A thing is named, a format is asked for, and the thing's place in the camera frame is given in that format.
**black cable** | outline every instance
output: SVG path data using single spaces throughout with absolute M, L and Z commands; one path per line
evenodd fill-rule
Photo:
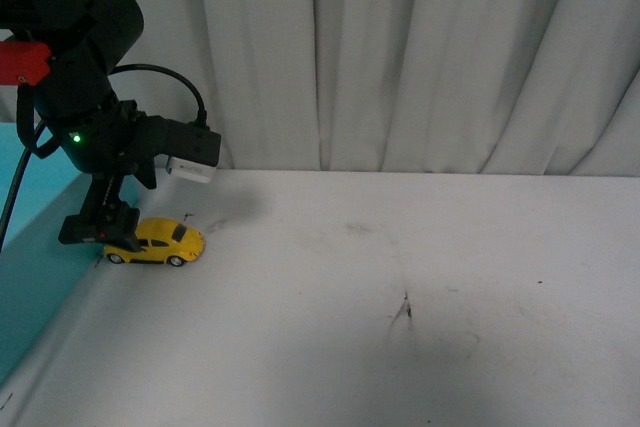
M 200 95 L 200 92 L 198 92 L 196 86 L 193 85 L 189 79 L 171 69 L 152 64 L 119 65 L 111 71 L 111 74 L 119 74 L 120 72 L 129 72 L 132 70 L 149 70 L 152 72 L 159 72 L 182 82 L 191 91 L 193 96 L 196 98 L 196 102 L 198 103 L 198 116 L 196 117 L 196 120 L 193 122 L 193 124 L 196 127 L 207 128 L 207 110 L 204 107 L 204 101 L 202 100 L 202 96 Z
M 44 121 L 40 121 L 38 126 L 36 127 L 34 136 L 35 140 L 38 140 L 42 131 L 44 130 Z M 7 194 L 7 200 L 4 202 L 4 208 L 2 209 L 2 216 L 0 216 L 0 252 L 2 252 L 2 246 L 4 244 L 4 238 L 7 235 L 7 229 L 9 228 L 9 220 L 11 219 L 11 213 L 13 212 L 13 207 L 16 203 L 16 198 L 18 197 L 18 190 L 20 189 L 20 184 L 22 183 L 22 177 L 24 176 L 24 172 L 27 169 L 27 164 L 29 163 L 29 158 L 31 157 L 31 151 L 25 148 L 22 151 L 22 156 L 18 161 L 18 165 L 16 165 L 16 171 L 13 174 L 13 180 L 11 181 L 11 185 L 9 186 L 9 193 Z

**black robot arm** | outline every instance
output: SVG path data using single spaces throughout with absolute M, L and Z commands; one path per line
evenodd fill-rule
M 158 154 L 218 164 L 219 134 L 205 125 L 147 117 L 113 91 L 109 75 L 143 26 L 135 0 L 0 0 L 0 28 L 13 33 L 0 43 L 0 84 L 18 86 L 21 141 L 39 157 L 61 147 L 78 170 L 93 176 L 81 212 L 63 225 L 63 243 L 139 250 L 139 212 L 118 195 L 124 176 L 155 188 Z M 34 110 L 52 134 L 40 147 Z

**teal wall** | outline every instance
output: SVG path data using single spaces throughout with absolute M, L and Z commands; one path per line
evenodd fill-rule
M 0 124 L 0 209 L 21 152 L 15 125 Z M 90 183 L 62 151 L 29 162 L 0 253 L 0 384 L 102 250 L 58 242 L 64 218 L 79 212 Z M 136 197 L 127 180 L 122 198 L 132 204 Z

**white curtain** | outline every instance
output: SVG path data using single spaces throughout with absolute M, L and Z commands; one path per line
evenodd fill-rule
M 124 62 L 194 81 L 226 167 L 640 175 L 640 0 L 138 2 Z M 113 84 L 194 116 L 172 79 Z

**toy car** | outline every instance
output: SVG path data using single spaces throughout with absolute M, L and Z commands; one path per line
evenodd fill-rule
M 200 232 L 172 219 L 144 219 L 138 224 L 136 237 L 142 251 L 130 252 L 107 245 L 104 255 L 114 264 L 166 262 L 180 267 L 196 260 L 205 246 Z

